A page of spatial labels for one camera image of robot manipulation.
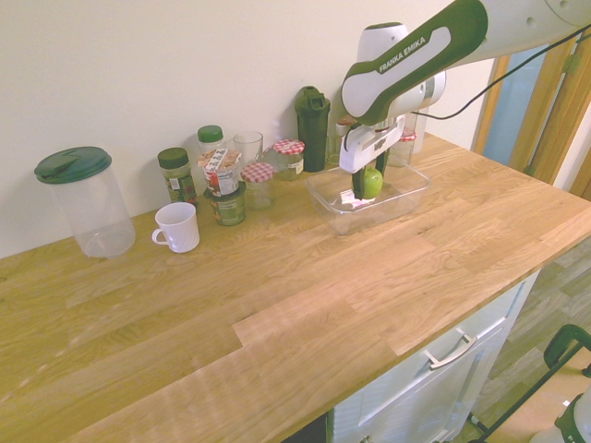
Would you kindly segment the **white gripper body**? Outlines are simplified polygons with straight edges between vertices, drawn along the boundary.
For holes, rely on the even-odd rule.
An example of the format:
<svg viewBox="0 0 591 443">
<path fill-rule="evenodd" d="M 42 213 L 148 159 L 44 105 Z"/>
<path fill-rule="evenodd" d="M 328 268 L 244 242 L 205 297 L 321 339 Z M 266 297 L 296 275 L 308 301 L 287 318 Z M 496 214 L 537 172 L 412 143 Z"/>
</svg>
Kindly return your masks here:
<svg viewBox="0 0 591 443">
<path fill-rule="evenodd" d="M 354 174 L 376 160 L 383 152 L 393 146 L 404 130 L 404 115 L 389 119 L 390 125 L 384 128 L 351 125 L 342 139 L 339 167 Z"/>
</svg>

